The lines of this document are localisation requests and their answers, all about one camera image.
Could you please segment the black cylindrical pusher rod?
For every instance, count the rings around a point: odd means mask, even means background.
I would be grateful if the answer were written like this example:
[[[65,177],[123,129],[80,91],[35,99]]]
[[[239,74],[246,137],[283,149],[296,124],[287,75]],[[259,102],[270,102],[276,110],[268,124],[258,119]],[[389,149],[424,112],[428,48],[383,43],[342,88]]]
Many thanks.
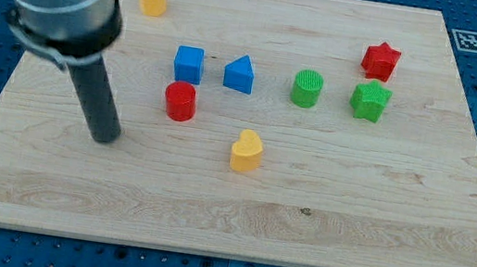
[[[101,144],[112,143],[121,128],[103,56],[79,59],[68,68],[91,137]]]

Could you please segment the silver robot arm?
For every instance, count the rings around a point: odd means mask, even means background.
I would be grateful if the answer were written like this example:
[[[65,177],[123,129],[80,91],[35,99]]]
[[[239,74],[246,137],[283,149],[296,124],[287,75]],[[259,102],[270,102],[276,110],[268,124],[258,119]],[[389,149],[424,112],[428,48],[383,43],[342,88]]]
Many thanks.
[[[121,128],[103,52],[122,32],[119,0],[13,0],[6,22],[24,49],[70,73],[92,138]]]

